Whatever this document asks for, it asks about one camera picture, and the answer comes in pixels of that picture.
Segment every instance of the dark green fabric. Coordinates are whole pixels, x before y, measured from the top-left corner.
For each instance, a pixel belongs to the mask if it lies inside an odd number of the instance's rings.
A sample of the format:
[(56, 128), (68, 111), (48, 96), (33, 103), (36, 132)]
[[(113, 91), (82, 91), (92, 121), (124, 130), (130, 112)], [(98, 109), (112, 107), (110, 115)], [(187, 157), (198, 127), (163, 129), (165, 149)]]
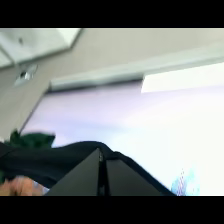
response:
[[(51, 148), (55, 139), (55, 135), (44, 133), (30, 133), (20, 135), (17, 130), (10, 135), (10, 140), (5, 141), (4, 144), (11, 147), (19, 147), (23, 149), (49, 149)], [(0, 170), (0, 184), (4, 183), (4, 172)]]

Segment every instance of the beige wall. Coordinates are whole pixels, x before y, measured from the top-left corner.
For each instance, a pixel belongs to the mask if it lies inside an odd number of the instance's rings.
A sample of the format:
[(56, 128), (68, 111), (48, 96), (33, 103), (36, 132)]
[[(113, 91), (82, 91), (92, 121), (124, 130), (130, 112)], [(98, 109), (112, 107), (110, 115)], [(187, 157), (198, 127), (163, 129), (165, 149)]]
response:
[[(21, 128), (55, 77), (146, 59), (158, 62), (161, 56), (201, 47), (202, 56), (209, 55), (206, 47), (223, 42), (224, 29), (84, 29), (71, 51), (37, 60), (38, 72), (30, 83), (14, 88), (15, 70), (0, 71), (0, 136), (8, 138), (12, 129)], [(213, 56), (223, 57), (217, 49)]]

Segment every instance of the green cloth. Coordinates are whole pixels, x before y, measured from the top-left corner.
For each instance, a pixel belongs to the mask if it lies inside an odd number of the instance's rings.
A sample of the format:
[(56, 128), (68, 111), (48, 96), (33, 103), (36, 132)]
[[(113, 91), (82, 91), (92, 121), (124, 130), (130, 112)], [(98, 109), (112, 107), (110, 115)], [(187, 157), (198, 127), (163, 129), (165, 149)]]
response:
[[(10, 140), (4, 144), (11, 147), (20, 147), (23, 149), (46, 149), (51, 148), (55, 139), (55, 135), (44, 133), (30, 133), (20, 135), (17, 130), (10, 135)], [(0, 170), (0, 184), (4, 183), (4, 172)]]

